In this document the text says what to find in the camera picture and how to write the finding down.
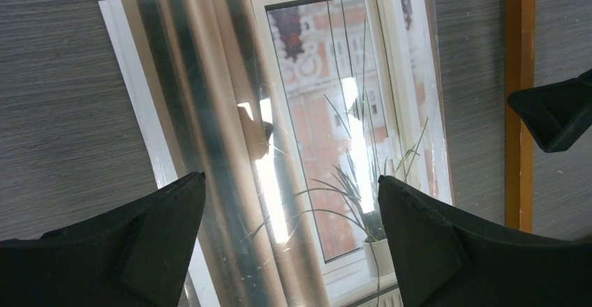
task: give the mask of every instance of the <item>wooden beam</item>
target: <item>wooden beam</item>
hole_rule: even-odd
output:
[[[536,0],[505,0],[505,96],[534,87]],[[505,224],[532,231],[533,138],[505,108]]]

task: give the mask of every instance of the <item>textured wall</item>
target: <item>textured wall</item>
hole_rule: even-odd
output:
[[[592,0],[537,0],[535,83],[592,68]],[[575,239],[592,233],[592,129],[563,153],[535,149],[534,232]]]
[[[503,0],[434,0],[455,203],[504,214]]]
[[[97,0],[0,0],[0,239],[156,189]]]

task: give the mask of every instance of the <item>black foam corner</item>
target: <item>black foam corner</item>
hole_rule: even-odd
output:
[[[419,307],[470,263],[453,226],[400,189],[380,179],[378,202],[406,307]],[[422,246],[418,252],[415,246]]]
[[[564,82],[516,91],[507,102],[544,152],[568,150],[592,125],[592,70]]]
[[[205,176],[191,173],[40,239],[0,241],[0,306],[177,306],[204,206]]]

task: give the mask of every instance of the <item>window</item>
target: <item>window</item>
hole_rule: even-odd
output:
[[[293,167],[300,170],[301,189],[339,186],[333,177],[339,168],[363,179],[360,194],[368,200],[362,199],[362,206],[375,210],[372,185],[378,175],[369,175],[371,162],[381,159],[390,173],[398,162],[384,150],[378,155],[377,148],[399,142],[376,0],[252,2],[260,38],[272,46],[265,58],[277,67],[272,80],[281,83],[286,96],[291,122],[282,126],[306,148],[298,152],[301,165]],[[382,112],[384,105],[390,113]],[[312,209],[354,218],[335,192],[315,190],[308,196]],[[364,257],[360,247],[366,235],[350,220],[330,212],[314,212],[313,218],[325,274]]]
[[[376,217],[378,175],[450,202],[425,7],[101,3],[158,185],[208,176],[189,267],[202,306],[349,304],[378,283],[355,224]],[[327,190],[335,175],[359,209]]]

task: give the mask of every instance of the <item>sheer curtain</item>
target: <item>sheer curtain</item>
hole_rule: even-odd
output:
[[[222,306],[326,306],[304,197],[281,129],[281,83],[267,80],[248,0],[122,0],[177,173],[207,175],[199,233]],[[263,121],[274,125],[267,152]],[[261,162],[272,170],[262,170]],[[287,241],[271,225],[267,182]]]

